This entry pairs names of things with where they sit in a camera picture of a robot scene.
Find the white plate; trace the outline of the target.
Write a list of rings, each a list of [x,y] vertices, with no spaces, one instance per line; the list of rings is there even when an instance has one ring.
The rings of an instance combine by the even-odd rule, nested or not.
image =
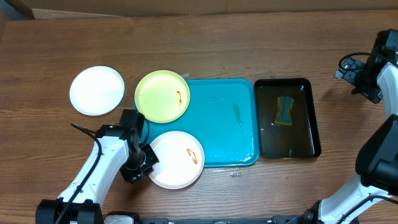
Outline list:
[[[113,68],[94,66],[80,72],[70,86],[70,102],[80,113],[101,116],[118,107],[125,91],[122,76]]]
[[[199,141],[183,131],[169,131],[151,143],[159,162],[153,166],[150,179],[165,189],[182,189],[201,175],[205,153]]]

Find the yellow green sponge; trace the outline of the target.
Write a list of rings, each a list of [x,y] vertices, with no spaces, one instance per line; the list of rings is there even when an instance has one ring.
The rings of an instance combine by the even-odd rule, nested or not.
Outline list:
[[[294,99],[290,96],[279,96],[276,101],[276,112],[273,123],[279,126],[291,126],[291,111]]]

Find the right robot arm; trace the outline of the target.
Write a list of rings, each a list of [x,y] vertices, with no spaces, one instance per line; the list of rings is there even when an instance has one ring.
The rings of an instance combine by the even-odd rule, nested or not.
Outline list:
[[[360,214],[376,203],[397,203],[397,31],[378,32],[365,62],[358,55],[341,58],[335,77],[351,83],[353,94],[373,103],[383,101],[386,120],[360,149],[353,178],[292,218],[292,224],[358,223]]]

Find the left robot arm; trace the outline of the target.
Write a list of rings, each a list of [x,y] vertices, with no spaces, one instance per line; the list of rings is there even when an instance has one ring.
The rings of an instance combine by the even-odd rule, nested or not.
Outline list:
[[[36,223],[139,223],[133,212],[102,213],[104,200],[117,173],[133,184],[153,172],[158,158],[141,141],[146,119],[138,110],[124,110],[117,124],[97,131],[78,130],[94,140],[92,152],[72,183],[53,200],[43,199],[35,212]]]

